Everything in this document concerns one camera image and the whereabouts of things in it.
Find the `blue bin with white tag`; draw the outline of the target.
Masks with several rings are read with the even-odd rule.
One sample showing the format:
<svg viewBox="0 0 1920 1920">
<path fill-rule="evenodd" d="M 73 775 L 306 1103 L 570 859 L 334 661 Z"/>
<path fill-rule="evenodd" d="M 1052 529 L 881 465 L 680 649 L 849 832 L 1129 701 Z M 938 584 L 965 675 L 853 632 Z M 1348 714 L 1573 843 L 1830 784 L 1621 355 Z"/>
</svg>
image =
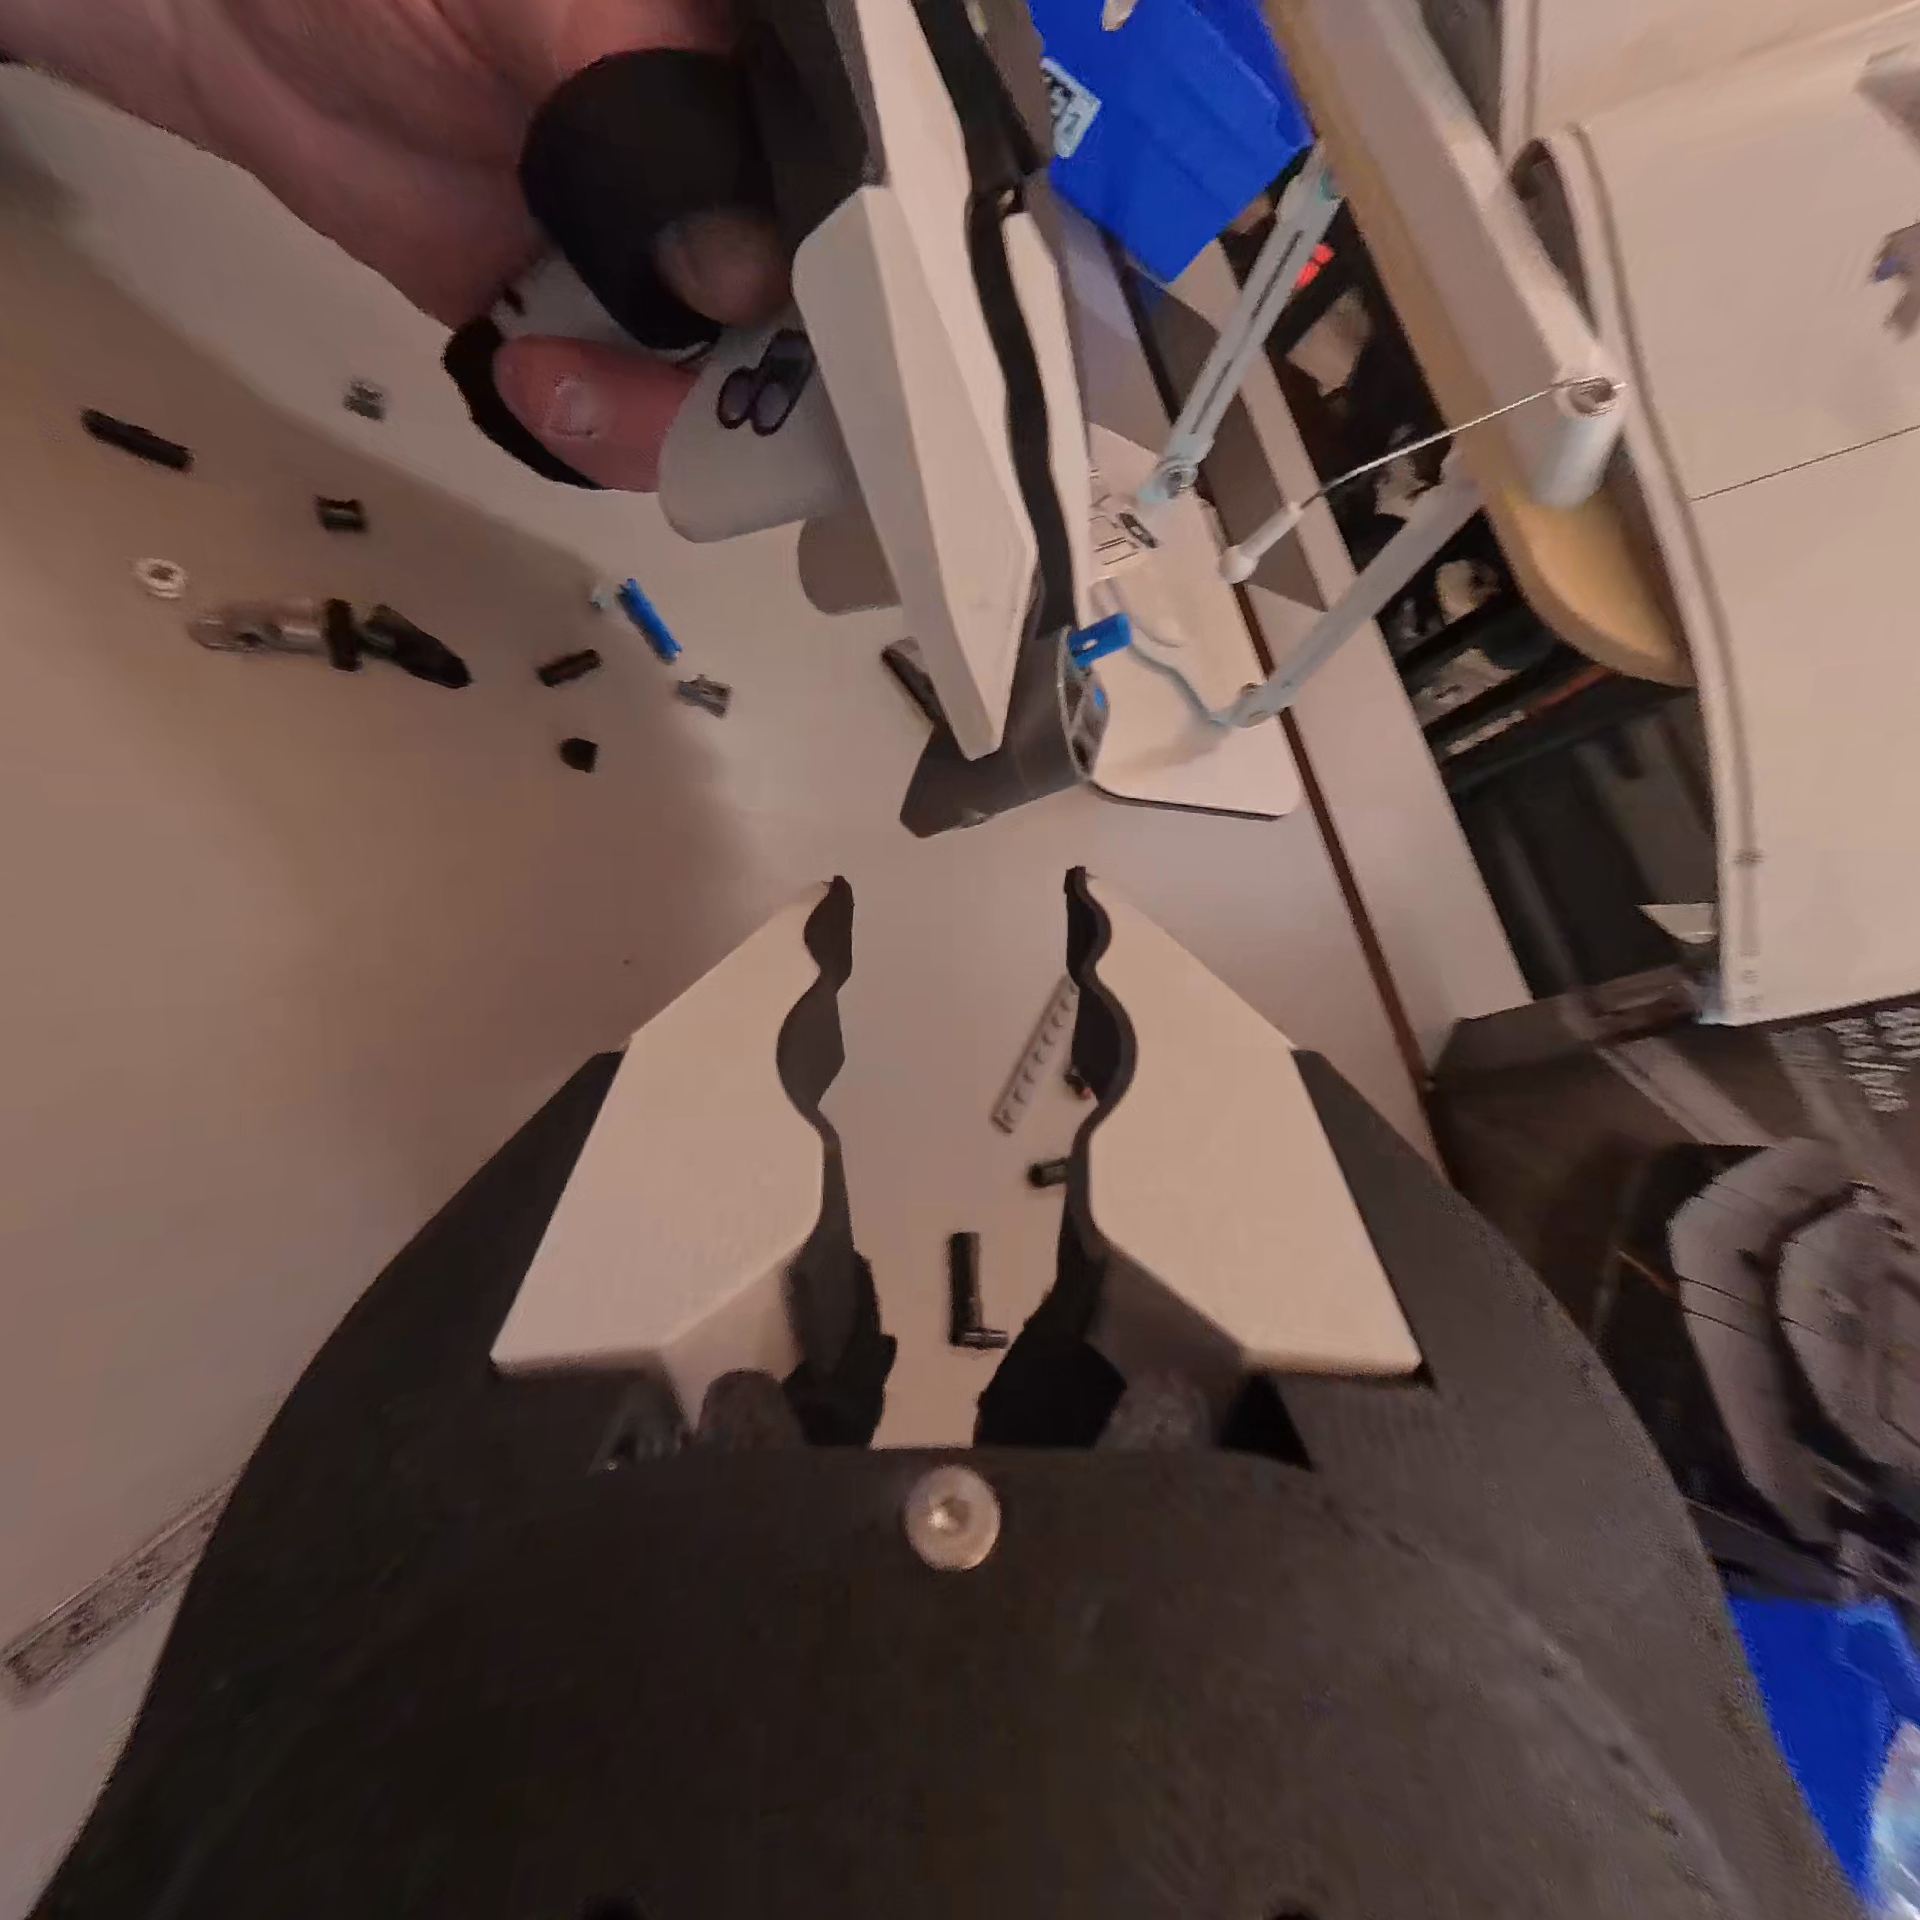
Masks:
<svg viewBox="0 0 1920 1920">
<path fill-rule="evenodd" d="M 1156 283 L 1313 144 L 1259 2 L 1034 2 L 1053 194 Z"/>
</svg>

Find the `long grey lego plate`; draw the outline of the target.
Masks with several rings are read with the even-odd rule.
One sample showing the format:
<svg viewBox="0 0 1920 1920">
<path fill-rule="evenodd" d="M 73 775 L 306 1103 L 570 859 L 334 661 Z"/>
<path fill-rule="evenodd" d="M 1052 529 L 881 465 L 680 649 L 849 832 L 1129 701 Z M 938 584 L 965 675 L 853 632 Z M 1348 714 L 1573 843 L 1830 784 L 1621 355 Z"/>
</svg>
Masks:
<svg viewBox="0 0 1920 1920">
<path fill-rule="evenodd" d="M 993 1105 L 993 1128 L 1000 1134 L 1012 1136 L 1020 1130 L 1028 1106 L 1059 1063 L 1059 1056 L 1073 1045 L 1077 1002 L 1078 987 L 1070 974 L 1062 974 L 1052 987 L 997 1093 Z"/>
<path fill-rule="evenodd" d="M 4 1643 L 4 1696 L 27 1701 L 58 1690 L 138 1618 L 179 1593 L 195 1576 L 235 1488 L 238 1478 L 210 1488 Z"/>
</svg>

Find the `dark plastic crate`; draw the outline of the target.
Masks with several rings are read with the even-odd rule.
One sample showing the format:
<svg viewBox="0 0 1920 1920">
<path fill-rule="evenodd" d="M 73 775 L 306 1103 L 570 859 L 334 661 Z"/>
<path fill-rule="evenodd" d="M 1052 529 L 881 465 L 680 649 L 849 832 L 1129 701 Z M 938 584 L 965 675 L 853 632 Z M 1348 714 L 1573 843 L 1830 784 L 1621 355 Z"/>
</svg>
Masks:
<svg viewBox="0 0 1920 1920">
<path fill-rule="evenodd" d="M 1427 714 L 1424 741 L 1534 999 L 1677 961 L 1650 909 L 1718 898 L 1691 688 L 1537 663 Z"/>
</svg>

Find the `white sticker sheet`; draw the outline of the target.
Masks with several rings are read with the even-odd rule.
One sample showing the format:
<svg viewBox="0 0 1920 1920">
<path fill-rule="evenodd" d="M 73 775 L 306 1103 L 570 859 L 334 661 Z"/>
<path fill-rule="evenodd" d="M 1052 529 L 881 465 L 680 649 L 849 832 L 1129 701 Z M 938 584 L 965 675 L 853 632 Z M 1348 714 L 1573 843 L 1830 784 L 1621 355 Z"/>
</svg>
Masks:
<svg viewBox="0 0 1920 1920">
<path fill-rule="evenodd" d="M 1145 466 L 1091 466 L 1088 553 L 1096 585 L 1110 585 L 1129 574 L 1169 570 L 1180 562 L 1162 509 L 1140 502 L 1140 487 L 1152 479 L 1152 471 L 1152 462 Z"/>
</svg>

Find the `person's left hand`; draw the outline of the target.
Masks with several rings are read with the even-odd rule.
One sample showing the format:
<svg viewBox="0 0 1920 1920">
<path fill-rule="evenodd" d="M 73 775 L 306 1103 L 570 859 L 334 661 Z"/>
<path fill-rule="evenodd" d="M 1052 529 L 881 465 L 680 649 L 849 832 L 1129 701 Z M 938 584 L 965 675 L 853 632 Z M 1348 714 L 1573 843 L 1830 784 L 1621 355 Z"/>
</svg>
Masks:
<svg viewBox="0 0 1920 1920">
<path fill-rule="evenodd" d="M 734 51 L 707 2 L 2 2 L 25 64 L 213 153 L 426 317 L 478 320 L 542 253 L 517 161 L 565 80 L 603 58 Z M 756 210 L 689 215 L 656 242 L 664 283 L 724 328 L 788 301 Z M 656 491 L 692 368 L 525 337 L 494 352 L 531 450 L 600 489 Z"/>
</svg>

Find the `white book stand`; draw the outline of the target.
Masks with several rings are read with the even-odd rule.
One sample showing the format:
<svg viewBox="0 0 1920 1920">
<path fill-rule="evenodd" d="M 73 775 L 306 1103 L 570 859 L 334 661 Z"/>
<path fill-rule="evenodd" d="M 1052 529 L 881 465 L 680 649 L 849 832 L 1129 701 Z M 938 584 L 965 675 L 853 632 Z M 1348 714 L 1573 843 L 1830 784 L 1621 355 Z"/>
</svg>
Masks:
<svg viewBox="0 0 1920 1920">
<path fill-rule="evenodd" d="M 1252 731 L 1296 707 L 1476 513 L 1491 515 L 1528 597 L 1566 641 L 1646 679 L 1653 666 L 1683 677 L 1675 619 L 1605 494 L 1633 409 L 1625 373 L 1553 266 L 1421 7 L 1277 5 L 1275 27 L 1317 139 L 1158 461 L 1140 471 L 1133 511 L 1187 574 L 1140 561 L 1113 590 L 1129 643 L 1097 663 L 1110 718 L 1091 773 L 1115 801 L 1250 819 L 1290 807 L 1249 746 Z M 1198 568 L 1208 527 L 1193 494 L 1339 210 L 1446 423 L 1430 437 L 1446 461 L 1384 553 L 1252 681 L 1235 594 L 1334 486 L 1283 496 L 1257 529 L 1217 547 L 1212 570 Z"/>
</svg>

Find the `clear plastic bags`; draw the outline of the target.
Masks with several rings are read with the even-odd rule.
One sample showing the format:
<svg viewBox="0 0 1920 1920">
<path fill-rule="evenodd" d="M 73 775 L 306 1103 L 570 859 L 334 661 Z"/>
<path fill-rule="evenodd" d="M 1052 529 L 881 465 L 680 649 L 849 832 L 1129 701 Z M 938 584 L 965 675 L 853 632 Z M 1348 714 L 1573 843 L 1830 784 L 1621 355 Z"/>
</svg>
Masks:
<svg viewBox="0 0 1920 1920">
<path fill-rule="evenodd" d="M 1918 1727 L 1901 1721 L 1864 1842 L 1864 1897 L 1878 1918 L 1918 1918 Z"/>
</svg>

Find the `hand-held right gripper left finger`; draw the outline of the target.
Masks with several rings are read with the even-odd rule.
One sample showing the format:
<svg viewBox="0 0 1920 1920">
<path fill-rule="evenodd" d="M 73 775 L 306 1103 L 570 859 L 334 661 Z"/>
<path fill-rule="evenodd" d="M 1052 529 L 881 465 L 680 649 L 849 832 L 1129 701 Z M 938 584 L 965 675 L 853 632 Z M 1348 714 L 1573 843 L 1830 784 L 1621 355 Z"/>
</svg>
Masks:
<svg viewBox="0 0 1920 1920">
<path fill-rule="evenodd" d="M 809 887 L 624 1047 L 517 1298 L 502 1376 L 641 1376 L 686 1424 L 730 1376 L 811 1445 L 869 1445 L 896 1342 L 825 1099 L 854 897 Z"/>
</svg>

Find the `lego set box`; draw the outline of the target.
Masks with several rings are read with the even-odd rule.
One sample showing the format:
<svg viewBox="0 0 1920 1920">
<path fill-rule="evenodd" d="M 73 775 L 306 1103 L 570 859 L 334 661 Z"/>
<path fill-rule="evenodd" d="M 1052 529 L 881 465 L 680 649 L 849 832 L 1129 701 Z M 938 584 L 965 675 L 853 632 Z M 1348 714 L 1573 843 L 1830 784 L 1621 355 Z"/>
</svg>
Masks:
<svg viewBox="0 0 1920 1920">
<path fill-rule="evenodd" d="M 1915 998 L 1709 1025 L 1667 967 L 1460 1022 L 1456 1184 L 1544 1278 L 1718 1569 L 1915 1600 Z"/>
</svg>

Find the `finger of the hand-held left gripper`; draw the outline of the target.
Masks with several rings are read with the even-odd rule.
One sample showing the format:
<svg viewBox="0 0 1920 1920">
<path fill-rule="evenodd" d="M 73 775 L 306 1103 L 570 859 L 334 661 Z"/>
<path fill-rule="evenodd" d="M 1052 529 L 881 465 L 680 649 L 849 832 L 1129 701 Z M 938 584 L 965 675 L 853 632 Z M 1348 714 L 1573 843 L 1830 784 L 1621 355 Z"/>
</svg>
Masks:
<svg viewBox="0 0 1920 1920">
<path fill-rule="evenodd" d="M 1048 466 L 1062 511 L 1068 565 L 1073 577 L 1073 610 L 1068 634 L 1091 625 L 1093 587 L 1093 477 L 1088 456 L 1088 423 L 1073 351 L 1073 328 L 1062 274 L 1056 255 L 1032 210 L 1014 210 L 1001 230 L 1020 301 L 1026 337 L 1040 367 L 1048 408 Z"/>
<path fill-rule="evenodd" d="M 908 2 L 827 5 L 859 184 L 808 234 L 795 295 L 909 638 L 965 759 L 1001 746 L 1038 539 L 971 249 L 962 118 Z"/>
</svg>

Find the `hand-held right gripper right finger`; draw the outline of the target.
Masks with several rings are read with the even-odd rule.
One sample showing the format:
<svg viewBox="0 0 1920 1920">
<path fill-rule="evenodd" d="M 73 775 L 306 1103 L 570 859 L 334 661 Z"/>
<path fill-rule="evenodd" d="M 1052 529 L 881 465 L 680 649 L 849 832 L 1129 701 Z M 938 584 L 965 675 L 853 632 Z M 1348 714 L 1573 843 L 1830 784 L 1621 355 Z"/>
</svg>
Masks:
<svg viewBox="0 0 1920 1920">
<path fill-rule="evenodd" d="M 1257 1379 L 1403 1386 L 1424 1355 L 1301 1051 L 1108 881 L 1065 878 L 1073 1061 L 1062 1281 L 1093 1355 L 1209 1419 Z"/>
</svg>

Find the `lego instruction booklet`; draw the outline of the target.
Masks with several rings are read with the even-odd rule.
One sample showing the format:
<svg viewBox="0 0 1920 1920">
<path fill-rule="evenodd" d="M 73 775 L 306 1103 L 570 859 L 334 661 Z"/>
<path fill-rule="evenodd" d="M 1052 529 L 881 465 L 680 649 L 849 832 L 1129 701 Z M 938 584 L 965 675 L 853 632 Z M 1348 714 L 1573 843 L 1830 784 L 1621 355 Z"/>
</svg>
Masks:
<svg viewBox="0 0 1920 1920">
<path fill-rule="evenodd" d="M 1915 5 L 1504 5 L 1709 741 L 1729 1025 L 1915 992 Z"/>
</svg>

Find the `black bent lego pin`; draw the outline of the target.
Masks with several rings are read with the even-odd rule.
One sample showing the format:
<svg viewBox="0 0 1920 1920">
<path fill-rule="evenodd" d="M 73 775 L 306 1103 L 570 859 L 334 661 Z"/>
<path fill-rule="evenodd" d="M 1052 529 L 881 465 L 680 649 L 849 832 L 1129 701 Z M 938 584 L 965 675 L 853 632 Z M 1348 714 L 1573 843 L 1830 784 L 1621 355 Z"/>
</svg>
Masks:
<svg viewBox="0 0 1920 1920">
<path fill-rule="evenodd" d="M 993 1329 L 980 1294 L 980 1237 L 955 1233 L 946 1242 L 948 1331 L 946 1342 L 962 1353 L 1004 1353 L 1012 1337 Z"/>
</svg>

